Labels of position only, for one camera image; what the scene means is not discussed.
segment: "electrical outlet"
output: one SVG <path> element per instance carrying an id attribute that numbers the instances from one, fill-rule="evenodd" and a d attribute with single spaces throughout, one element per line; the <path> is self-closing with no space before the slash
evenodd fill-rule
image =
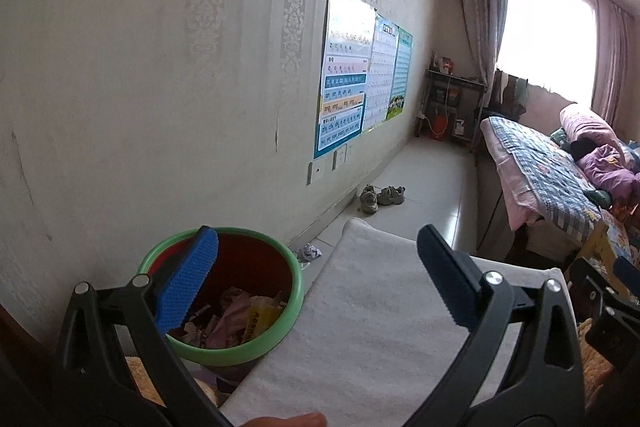
<path id="1" fill-rule="evenodd" d="M 343 145 L 334 152 L 334 171 L 345 162 L 347 146 Z"/>
<path id="2" fill-rule="evenodd" d="M 313 182 L 318 181 L 322 176 L 324 176 L 324 156 L 316 158 L 309 163 L 306 175 L 306 184 L 310 185 Z"/>

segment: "pillow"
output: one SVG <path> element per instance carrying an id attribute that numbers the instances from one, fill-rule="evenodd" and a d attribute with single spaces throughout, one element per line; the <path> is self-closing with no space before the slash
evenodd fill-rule
<path id="1" fill-rule="evenodd" d="M 589 138 L 596 145 L 610 145 L 620 155 L 620 164 L 626 166 L 625 153 L 611 126 L 591 109 L 572 103 L 560 111 L 560 123 L 566 131 L 569 142 L 578 138 Z"/>

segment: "cable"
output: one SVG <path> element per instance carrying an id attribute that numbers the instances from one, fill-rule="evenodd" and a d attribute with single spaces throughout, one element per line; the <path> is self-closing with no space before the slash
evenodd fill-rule
<path id="1" fill-rule="evenodd" d="M 484 229 L 484 234 L 482 234 L 482 239 L 480 240 L 480 243 L 476 247 L 476 253 L 478 253 L 478 250 L 480 250 L 480 248 L 482 248 L 482 244 L 484 243 L 484 240 L 486 239 L 486 234 L 489 232 L 489 229 L 491 228 L 491 223 L 494 220 L 495 211 L 498 210 L 498 204 L 500 203 L 500 200 L 502 199 L 503 195 L 504 195 L 504 193 L 502 191 L 500 191 L 500 194 L 498 194 L 498 199 L 495 201 L 494 211 L 491 213 L 491 216 L 489 217 L 489 222 L 487 223 L 486 228 Z"/>
<path id="2" fill-rule="evenodd" d="M 442 136 L 443 134 L 445 134 L 447 132 L 447 129 L 449 128 L 449 111 L 447 110 L 447 102 L 449 101 L 449 86 L 451 84 L 451 77 L 449 77 L 447 79 L 447 91 L 444 95 L 444 113 L 445 113 L 445 118 L 447 119 L 447 124 L 444 126 L 444 129 L 442 130 L 442 132 L 435 132 L 433 130 L 433 127 L 431 126 L 431 122 L 429 121 L 429 118 L 427 117 L 427 115 L 424 115 L 424 119 L 427 121 L 427 125 L 429 125 L 429 129 L 431 129 L 431 132 L 434 134 L 434 136 L 436 138 L 439 138 L 440 136 Z"/>

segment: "green rim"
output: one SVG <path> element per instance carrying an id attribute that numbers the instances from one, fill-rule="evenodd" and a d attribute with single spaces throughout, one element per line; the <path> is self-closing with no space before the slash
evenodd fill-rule
<path id="1" fill-rule="evenodd" d="M 281 256 L 284 257 L 287 262 L 287 266 L 289 266 L 289 269 L 291 270 L 293 280 L 291 295 L 282 315 L 273 323 L 273 326 L 261 334 L 260 337 L 249 341 L 246 344 L 241 344 L 241 346 L 236 347 L 227 347 L 226 349 L 202 349 L 201 347 L 193 347 L 188 344 L 183 344 L 169 335 L 166 336 L 175 352 L 181 358 L 191 360 L 191 362 L 201 363 L 202 365 L 217 365 L 219 367 L 225 367 L 258 359 L 277 346 L 286 334 L 289 333 L 289 330 L 296 322 L 298 314 L 300 313 L 300 308 L 302 308 L 304 292 L 300 264 L 289 248 L 285 247 L 280 241 L 276 241 L 273 237 L 269 237 L 268 235 L 264 235 L 260 232 L 255 232 L 254 230 L 236 229 L 233 227 L 215 227 L 214 230 L 216 230 L 216 233 L 221 235 L 225 233 L 247 235 L 268 243 L 268 245 L 271 245 L 273 248 L 278 250 Z M 155 247 L 153 247 L 142 260 L 142 263 L 138 268 L 138 273 L 146 273 L 156 258 L 164 250 L 184 239 L 193 237 L 197 231 L 197 229 L 194 229 L 188 230 L 187 232 L 180 232 L 155 245 Z"/>

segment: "floor tile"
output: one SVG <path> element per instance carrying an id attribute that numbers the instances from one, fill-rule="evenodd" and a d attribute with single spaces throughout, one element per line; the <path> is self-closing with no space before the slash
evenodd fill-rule
<path id="1" fill-rule="evenodd" d="M 334 247 L 342 235 L 344 224 L 352 217 L 362 219 L 375 229 L 412 241 L 415 241 L 421 227 L 431 223 L 449 244 L 453 241 L 458 222 L 456 214 L 447 214 L 438 208 L 412 200 L 405 200 L 403 204 L 380 206 L 375 214 L 369 216 L 360 210 L 360 202 L 356 200 L 324 229 L 318 238 Z"/>
<path id="2" fill-rule="evenodd" d="M 335 247 L 342 235 L 342 227 L 344 227 L 344 224 L 350 220 L 351 217 L 359 217 L 360 219 L 365 219 L 367 217 L 366 214 L 358 210 L 359 207 L 360 198 L 356 196 L 351 204 L 342 211 L 340 216 L 336 217 L 328 227 L 318 234 L 318 239 L 324 241 L 328 245 L 331 245 L 331 247 Z"/>
<path id="3" fill-rule="evenodd" d="M 452 144 L 412 139 L 373 184 L 380 187 L 402 185 L 406 188 L 407 198 L 432 204 L 450 214 L 458 211 L 465 159 L 470 158 L 468 152 L 457 150 Z"/>
<path id="4" fill-rule="evenodd" d="M 458 240 L 466 247 L 475 242 L 468 228 L 475 232 L 476 183 L 473 156 L 464 148 L 426 138 L 412 139 L 373 182 L 375 187 L 403 185 L 405 202 L 380 206 L 377 213 L 368 216 L 360 210 L 356 197 L 319 233 L 318 239 L 335 247 L 344 224 L 358 217 L 376 229 L 411 240 L 421 227 L 432 223 L 450 245 Z"/>
<path id="5" fill-rule="evenodd" d="M 478 237 L 478 179 L 475 168 L 465 169 L 458 211 L 458 223 L 454 235 L 454 248 L 466 253 L 476 253 Z"/>
<path id="6" fill-rule="evenodd" d="M 311 288 L 311 285 L 318 277 L 320 271 L 322 270 L 322 267 L 326 264 L 326 262 L 329 260 L 329 256 L 331 256 L 332 252 L 334 251 L 334 247 L 328 245 L 318 238 L 311 241 L 311 244 L 314 247 L 319 248 L 319 250 L 322 252 L 322 255 L 318 259 L 311 261 L 309 266 L 302 270 L 302 279 L 305 281 L 305 294 L 309 291 L 309 288 Z"/>

